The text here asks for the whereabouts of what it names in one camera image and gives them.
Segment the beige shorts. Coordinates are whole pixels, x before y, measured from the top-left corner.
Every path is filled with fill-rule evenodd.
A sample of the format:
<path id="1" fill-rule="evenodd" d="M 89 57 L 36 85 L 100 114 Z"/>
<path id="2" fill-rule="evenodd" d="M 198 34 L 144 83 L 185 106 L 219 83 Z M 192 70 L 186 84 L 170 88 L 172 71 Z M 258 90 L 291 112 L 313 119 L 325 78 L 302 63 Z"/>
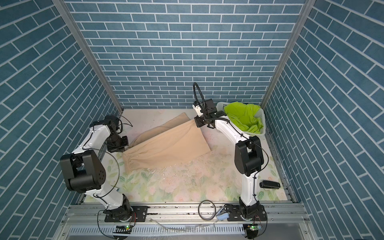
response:
<path id="1" fill-rule="evenodd" d="M 200 128 L 182 113 L 139 135 L 123 153 L 126 173 L 186 163 L 211 151 Z"/>

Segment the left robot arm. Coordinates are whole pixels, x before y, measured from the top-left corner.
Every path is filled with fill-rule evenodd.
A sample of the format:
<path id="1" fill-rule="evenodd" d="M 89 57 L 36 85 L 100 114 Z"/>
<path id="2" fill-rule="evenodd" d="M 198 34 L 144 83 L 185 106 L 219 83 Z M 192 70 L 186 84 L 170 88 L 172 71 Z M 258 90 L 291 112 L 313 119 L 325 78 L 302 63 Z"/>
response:
<path id="1" fill-rule="evenodd" d="M 89 133 L 70 154 L 63 155 L 60 165 L 69 191 L 84 193 L 99 201 L 107 211 L 131 211 L 127 197 L 107 182 L 107 170 L 99 153 L 113 156 L 129 145 L 126 136 L 120 136 L 124 123 L 113 115 L 90 124 Z"/>

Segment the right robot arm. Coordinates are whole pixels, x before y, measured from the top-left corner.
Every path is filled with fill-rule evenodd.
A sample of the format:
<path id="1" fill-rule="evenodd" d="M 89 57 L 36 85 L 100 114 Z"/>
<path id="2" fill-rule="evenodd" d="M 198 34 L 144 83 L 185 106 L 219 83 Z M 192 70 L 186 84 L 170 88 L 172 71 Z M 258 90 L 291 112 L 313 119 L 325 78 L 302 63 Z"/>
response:
<path id="1" fill-rule="evenodd" d="M 244 216 L 256 212 L 260 209 L 257 181 L 263 168 L 264 157 L 268 156 L 262 148 L 260 139 L 241 132 L 223 111 L 215 108 L 211 99 L 201 102 L 195 100 L 193 108 L 197 113 L 195 117 L 197 127 L 206 125 L 208 128 L 217 129 L 235 145 L 234 163 L 242 175 L 240 209 Z"/>

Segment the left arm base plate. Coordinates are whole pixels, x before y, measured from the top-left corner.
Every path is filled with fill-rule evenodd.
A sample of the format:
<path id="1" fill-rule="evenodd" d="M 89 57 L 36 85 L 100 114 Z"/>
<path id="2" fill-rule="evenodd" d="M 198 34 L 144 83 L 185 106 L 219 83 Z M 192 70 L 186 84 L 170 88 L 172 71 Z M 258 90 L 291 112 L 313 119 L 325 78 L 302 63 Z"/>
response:
<path id="1" fill-rule="evenodd" d="M 104 210 L 106 215 L 106 223 L 128 223 L 128 222 L 145 222 L 148 206 L 131 206 L 130 209 L 125 210 L 123 207 L 114 210 Z"/>

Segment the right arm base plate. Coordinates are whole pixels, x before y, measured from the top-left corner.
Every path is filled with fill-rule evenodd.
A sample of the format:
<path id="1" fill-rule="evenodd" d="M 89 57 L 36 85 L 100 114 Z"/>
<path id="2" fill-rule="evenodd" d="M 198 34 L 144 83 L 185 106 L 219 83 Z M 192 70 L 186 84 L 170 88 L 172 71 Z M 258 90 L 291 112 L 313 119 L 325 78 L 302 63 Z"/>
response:
<path id="1" fill-rule="evenodd" d="M 225 204 L 224 211 L 229 213 L 229 222 L 239 221 L 267 221 L 268 216 L 263 205 L 260 203 L 252 206 Z"/>

